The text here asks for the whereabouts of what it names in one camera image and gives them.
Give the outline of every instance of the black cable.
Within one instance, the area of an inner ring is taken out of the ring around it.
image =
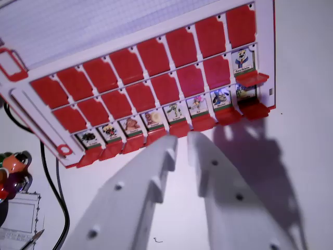
[[[65,226],[63,228],[63,231],[61,233],[60,238],[58,239],[56,245],[53,247],[53,250],[58,250],[58,249],[60,249],[62,247],[62,245],[63,245],[63,243],[65,241],[65,238],[66,238],[66,236],[68,234],[70,219],[69,219],[69,214],[68,214],[68,210],[67,210],[67,206],[65,204],[65,201],[63,201],[61,199],[61,197],[59,196],[59,194],[58,194],[58,192],[56,190],[56,187],[53,184],[51,176],[50,176],[50,174],[48,172],[47,165],[46,165],[45,149],[44,149],[43,142],[41,142],[41,155],[42,155],[42,163],[43,163],[43,168],[44,168],[44,172],[45,172],[45,175],[46,175],[46,179],[47,179],[48,183],[50,184],[51,189],[54,192],[54,195],[56,196],[59,205],[62,208],[63,215],[65,216]]]
[[[7,116],[17,125],[19,126],[20,128],[26,130],[27,132],[29,133],[33,133],[29,128],[23,126],[22,124],[20,124],[15,118],[14,116],[12,116],[11,112],[10,112],[10,108],[9,108],[9,105],[8,103],[6,103],[4,101],[4,110],[7,114]],[[59,176],[59,161],[58,159],[56,159],[56,173],[57,173],[57,182],[58,182],[58,187],[59,187],[59,193],[58,191],[56,190],[54,184],[53,184],[53,181],[50,177],[50,174],[48,172],[48,169],[47,169],[47,164],[46,164],[46,158],[45,158],[45,148],[44,148],[44,144],[43,142],[41,141],[41,157],[42,157],[42,164],[43,164],[43,168],[44,168],[44,172],[45,172],[45,175],[46,175],[46,179],[49,183],[49,185],[51,186],[51,189],[62,209],[62,212],[63,212],[63,215],[65,217],[65,226],[63,228],[63,231],[61,233],[61,236],[60,238],[58,239],[56,245],[53,247],[53,250],[59,250],[66,237],[67,237],[67,234],[68,234],[68,231],[69,231],[69,225],[70,225],[70,218],[69,218],[69,213],[68,213],[68,210],[67,210],[67,206],[66,206],[66,202],[65,202],[65,199],[63,197],[63,192],[62,192],[62,188],[61,188],[61,183],[60,183],[60,176]]]

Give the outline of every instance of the pen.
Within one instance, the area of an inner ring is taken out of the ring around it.
[[[43,232],[44,229],[42,231],[39,231],[34,236],[32,236],[32,238],[28,242],[26,242],[25,245],[20,250],[28,249],[33,243],[35,243],[39,239],[39,237],[42,235]]]

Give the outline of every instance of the character card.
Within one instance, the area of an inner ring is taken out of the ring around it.
[[[97,130],[107,143],[121,140],[121,137],[118,135],[118,129],[115,128],[113,123],[100,126]]]
[[[236,84],[236,96],[237,101],[242,101],[257,96],[257,86],[244,87],[240,84]]]
[[[148,131],[163,128],[163,120],[162,120],[162,111],[159,109],[155,109],[152,111],[148,111],[141,115],[144,124],[146,125]]]
[[[214,111],[218,111],[224,108],[232,107],[231,92],[225,87],[219,90],[210,92]]]
[[[142,133],[138,119],[141,119],[140,116],[132,116],[119,122],[128,137],[133,137]]]
[[[100,143],[95,135],[95,132],[92,130],[87,130],[81,133],[77,133],[75,137],[82,143],[82,145],[87,148],[93,148],[100,146]]]
[[[186,120],[185,116],[183,115],[183,108],[184,107],[180,102],[163,107],[169,124],[175,124],[177,122]]]
[[[232,53],[231,58],[235,77],[255,70],[254,51],[249,48]]]
[[[208,113],[207,102],[204,95],[198,95],[186,100],[189,113],[192,118]]]

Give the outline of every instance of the red flap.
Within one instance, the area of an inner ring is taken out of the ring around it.
[[[226,19],[232,48],[255,41],[255,12],[248,5],[228,10]]]
[[[151,143],[160,139],[161,137],[165,136],[166,134],[167,134],[167,132],[164,128],[155,129],[155,130],[148,132],[146,146],[149,146]]]
[[[144,78],[143,70],[136,54],[131,53],[127,48],[113,52],[110,54],[110,58],[124,85]]]
[[[68,68],[58,72],[57,76],[75,101],[93,95],[93,89],[83,72]]]
[[[236,82],[245,87],[252,87],[267,81],[270,76],[258,73],[256,70],[236,77]]]
[[[126,95],[121,94],[118,90],[104,94],[101,97],[114,119],[132,114]]]
[[[123,147],[122,141],[116,141],[116,142],[107,144],[106,148],[101,153],[99,160],[106,160],[106,159],[113,158],[114,156],[116,156],[117,154],[119,154],[121,152],[122,147]]]
[[[92,163],[94,163],[96,160],[99,159],[99,156],[101,155],[103,149],[102,147],[94,147],[90,148],[85,151],[85,155],[82,156],[81,160],[79,161],[77,168],[89,166]]]
[[[127,142],[122,153],[127,154],[142,148],[144,146],[144,138],[143,134],[127,138]]]
[[[214,128],[216,122],[209,114],[198,116],[192,119],[192,125],[194,131],[204,131]]]
[[[177,122],[170,125],[169,133],[175,135],[178,138],[187,136],[187,133],[190,131],[187,121]]]
[[[83,68],[99,93],[118,87],[117,78],[114,75],[111,66],[101,58],[86,61],[83,64]]]
[[[241,114],[234,107],[221,109],[215,112],[218,123],[221,125],[229,125],[241,120]]]
[[[261,119],[268,116],[270,109],[259,102],[258,99],[250,99],[238,103],[239,110],[248,120]]]
[[[150,108],[155,108],[155,100],[149,86],[145,86],[140,82],[127,87],[126,91],[136,111],[141,112]]]
[[[65,107],[53,111],[61,125],[70,133],[86,129],[86,123],[79,111],[71,107]]]
[[[68,104],[68,96],[65,91],[57,81],[52,80],[50,77],[35,80],[31,82],[31,86],[50,108],[57,108]]]
[[[156,38],[139,43],[136,47],[150,76],[170,70],[164,45]]]
[[[161,105],[179,100],[179,91],[176,80],[169,76],[169,74],[163,74],[159,77],[152,78],[151,85],[154,88],[156,97]]]
[[[177,70],[177,75],[185,97],[204,91],[201,70],[194,65]]]
[[[225,51],[223,22],[219,22],[216,16],[198,21],[195,26],[204,58]]]
[[[230,84],[229,62],[223,56],[203,61],[203,68],[207,84],[211,90]]]
[[[78,103],[78,107],[92,126],[96,126],[109,121],[109,115],[105,111],[102,103],[96,101],[95,99],[89,99],[80,102]]]
[[[180,28],[165,35],[171,57],[176,67],[193,63],[197,60],[197,50],[193,34],[187,28]]]

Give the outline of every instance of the printed card label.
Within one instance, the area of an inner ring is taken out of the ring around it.
[[[236,84],[236,96],[237,96],[237,101],[256,97],[257,86],[244,87],[240,84]]]
[[[87,149],[100,146],[97,136],[93,131],[84,131],[77,133],[75,136]]]
[[[123,128],[123,130],[125,131],[125,134],[128,137],[132,137],[132,136],[142,133],[142,130],[138,123],[138,119],[140,119],[140,116],[135,116],[135,117],[132,116],[132,117],[123,119],[119,122],[120,126]]]
[[[163,107],[166,118],[170,124],[185,121],[186,118],[183,115],[183,106],[181,103],[174,103],[169,106]]]
[[[152,110],[141,115],[148,131],[164,127],[162,115],[160,110]]]
[[[232,107],[231,93],[226,88],[210,92],[214,111]]]
[[[254,51],[248,48],[240,49],[231,54],[234,76],[255,70]]]
[[[100,126],[97,130],[107,143],[121,140],[121,137],[118,135],[118,129],[112,123]]]
[[[208,113],[207,102],[204,95],[199,95],[186,100],[189,113],[192,118]]]

